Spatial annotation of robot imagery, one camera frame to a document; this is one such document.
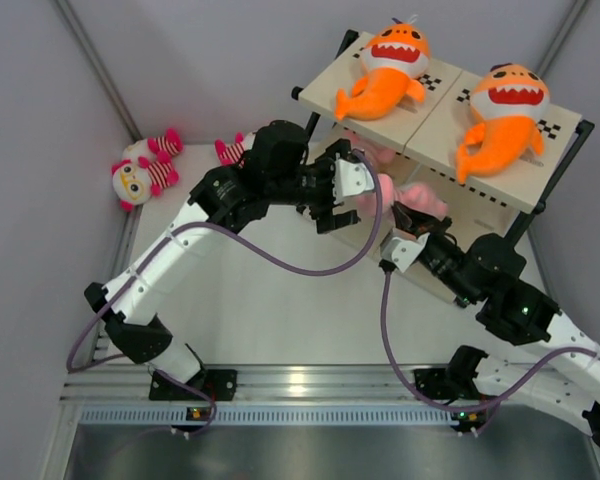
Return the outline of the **pink striped plush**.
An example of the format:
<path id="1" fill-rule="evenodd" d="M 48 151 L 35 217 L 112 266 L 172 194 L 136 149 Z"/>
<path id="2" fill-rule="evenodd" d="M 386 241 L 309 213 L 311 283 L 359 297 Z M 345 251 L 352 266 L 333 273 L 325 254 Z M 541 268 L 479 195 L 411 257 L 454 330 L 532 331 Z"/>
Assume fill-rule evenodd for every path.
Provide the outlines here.
<path id="1" fill-rule="evenodd" d="M 384 173 L 378 174 L 378 180 L 381 192 L 380 212 L 383 217 L 396 204 L 404 205 L 437 220 L 443 220 L 448 213 L 447 203 L 426 183 L 413 182 L 395 186 L 391 177 Z M 377 195 L 373 191 L 374 183 L 370 174 L 367 175 L 367 184 L 370 189 L 353 199 L 359 221 L 372 219 L 377 212 Z"/>
<path id="2" fill-rule="evenodd" d="M 396 155 L 396 152 L 393 149 L 360 136 L 351 130 L 345 130 L 343 132 L 343 137 L 350 141 L 353 149 L 362 151 L 376 166 L 389 165 Z"/>

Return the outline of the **white plush glasses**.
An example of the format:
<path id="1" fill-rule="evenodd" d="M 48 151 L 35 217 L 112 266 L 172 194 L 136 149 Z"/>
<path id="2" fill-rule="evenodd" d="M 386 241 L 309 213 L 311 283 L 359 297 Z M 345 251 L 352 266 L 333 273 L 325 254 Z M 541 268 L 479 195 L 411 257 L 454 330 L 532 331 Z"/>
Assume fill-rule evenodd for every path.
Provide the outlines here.
<path id="1" fill-rule="evenodd" d="M 155 160 L 140 156 L 137 160 L 124 158 L 114 164 L 111 180 L 119 206 L 131 212 L 175 186 L 180 175 L 169 156 L 159 155 Z"/>
<path id="2" fill-rule="evenodd" d="M 214 147 L 220 164 L 222 166 L 228 166 L 238 163 L 243 153 L 252 148 L 255 134 L 255 131 L 251 131 L 246 134 L 238 132 L 235 135 L 233 142 L 230 144 L 217 139 L 214 142 Z"/>

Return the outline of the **orange shark plush back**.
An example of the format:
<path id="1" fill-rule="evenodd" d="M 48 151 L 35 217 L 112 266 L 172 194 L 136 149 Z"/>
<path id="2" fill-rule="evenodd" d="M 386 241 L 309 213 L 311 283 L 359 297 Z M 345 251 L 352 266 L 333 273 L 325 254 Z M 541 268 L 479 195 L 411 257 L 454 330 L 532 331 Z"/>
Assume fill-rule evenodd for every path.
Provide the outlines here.
<path id="1" fill-rule="evenodd" d="M 426 34 L 413 22 L 392 20 L 363 47 L 363 73 L 350 90 L 335 95 L 334 117 L 373 121 L 387 116 L 406 98 L 423 103 L 427 89 L 420 78 L 431 60 Z"/>

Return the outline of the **orange shark plush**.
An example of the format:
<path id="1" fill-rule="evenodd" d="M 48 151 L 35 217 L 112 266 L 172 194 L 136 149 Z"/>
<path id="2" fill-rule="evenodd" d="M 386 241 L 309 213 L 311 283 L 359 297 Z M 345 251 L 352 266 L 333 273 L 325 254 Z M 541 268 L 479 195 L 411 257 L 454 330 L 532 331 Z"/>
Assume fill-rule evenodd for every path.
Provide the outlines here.
<path id="1" fill-rule="evenodd" d="M 528 151 L 543 155 L 538 123 L 549 104 L 550 90 L 534 71 L 514 63 L 493 66 L 470 92 L 475 123 L 456 149 L 457 181 L 498 175 Z"/>
<path id="2" fill-rule="evenodd" d="M 363 47 L 363 73 L 350 90 L 335 95 L 334 117 L 373 121 L 387 116 L 406 98 L 423 103 L 427 89 L 420 78 L 431 60 L 426 34 L 413 22 L 392 20 Z"/>

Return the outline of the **orange shark plush front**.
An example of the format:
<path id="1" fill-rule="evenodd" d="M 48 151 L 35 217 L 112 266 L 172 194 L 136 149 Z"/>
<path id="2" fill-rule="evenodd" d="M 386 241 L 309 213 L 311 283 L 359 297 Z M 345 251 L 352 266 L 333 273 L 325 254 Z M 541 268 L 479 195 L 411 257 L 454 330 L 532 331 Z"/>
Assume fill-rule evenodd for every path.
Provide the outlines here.
<path id="1" fill-rule="evenodd" d="M 550 90 L 534 71 L 514 63 L 493 66 L 470 92 L 475 123 L 456 149 L 457 181 L 498 175 L 528 151 L 543 155 L 538 123 L 549 104 Z"/>

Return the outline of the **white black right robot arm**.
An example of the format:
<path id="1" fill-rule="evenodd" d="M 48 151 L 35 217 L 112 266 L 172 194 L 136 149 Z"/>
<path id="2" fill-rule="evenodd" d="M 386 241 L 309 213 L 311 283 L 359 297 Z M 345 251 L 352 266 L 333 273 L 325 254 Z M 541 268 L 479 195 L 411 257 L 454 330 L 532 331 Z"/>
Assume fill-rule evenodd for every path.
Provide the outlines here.
<path id="1" fill-rule="evenodd" d="M 471 413 L 486 426 L 490 414 L 513 399 L 567 422 L 600 448 L 600 344 L 558 303 L 520 277 L 526 260 L 504 237 L 478 237 L 463 251 L 448 233 L 451 220 L 397 203 L 394 228 L 381 245 L 390 277 L 421 264 L 456 296 L 479 305 L 476 320 L 500 341 L 535 359 L 527 370 L 495 353 L 460 346 L 445 367 L 421 370 L 405 387 L 424 403 L 459 419 Z"/>

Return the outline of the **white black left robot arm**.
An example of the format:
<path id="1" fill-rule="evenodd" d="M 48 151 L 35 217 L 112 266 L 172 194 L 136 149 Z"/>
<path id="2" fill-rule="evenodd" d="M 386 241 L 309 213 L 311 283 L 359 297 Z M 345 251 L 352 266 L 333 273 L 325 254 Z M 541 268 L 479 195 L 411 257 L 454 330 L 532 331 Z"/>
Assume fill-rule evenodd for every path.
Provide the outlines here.
<path id="1" fill-rule="evenodd" d="M 344 179 L 367 168 L 350 142 L 338 139 L 313 162 L 301 126 L 274 120 L 256 131 L 231 165 L 209 170 L 189 192 L 176 216 L 148 249 L 106 283 L 93 282 L 84 296 L 123 357 L 171 382 L 184 399 L 199 397 L 207 369 L 195 350 L 159 317 L 172 290 L 224 239 L 243 243 L 240 232 L 263 219 L 273 205 L 309 210 L 318 233 L 357 222 L 354 211 L 337 214 L 344 198 L 364 185 Z"/>

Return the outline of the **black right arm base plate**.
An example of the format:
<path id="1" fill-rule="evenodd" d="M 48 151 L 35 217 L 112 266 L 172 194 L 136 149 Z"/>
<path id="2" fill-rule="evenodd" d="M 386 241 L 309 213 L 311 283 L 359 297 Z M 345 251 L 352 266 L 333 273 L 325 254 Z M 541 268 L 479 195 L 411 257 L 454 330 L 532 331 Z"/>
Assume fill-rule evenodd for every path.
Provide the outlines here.
<path id="1" fill-rule="evenodd" d="M 413 371 L 417 390 L 432 400 L 480 400 L 482 394 L 466 374 L 448 372 L 445 368 L 423 368 Z"/>

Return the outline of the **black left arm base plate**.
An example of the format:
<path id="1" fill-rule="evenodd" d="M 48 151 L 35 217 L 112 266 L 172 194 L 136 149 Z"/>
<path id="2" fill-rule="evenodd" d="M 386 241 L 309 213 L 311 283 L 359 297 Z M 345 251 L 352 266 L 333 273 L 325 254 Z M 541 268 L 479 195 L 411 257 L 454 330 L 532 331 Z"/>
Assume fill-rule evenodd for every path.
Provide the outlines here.
<path id="1" fill-rule="evenodd" d="M 234 369 L 212 368 L 187 382 L 188 389 L 185 389 L 154 372 L 148 397 L 152 401 L 201 400 L 191 391 L 196 389 L 213 401 L 231 401 L 236 392 L 237 377 L 238 372 Z"/>

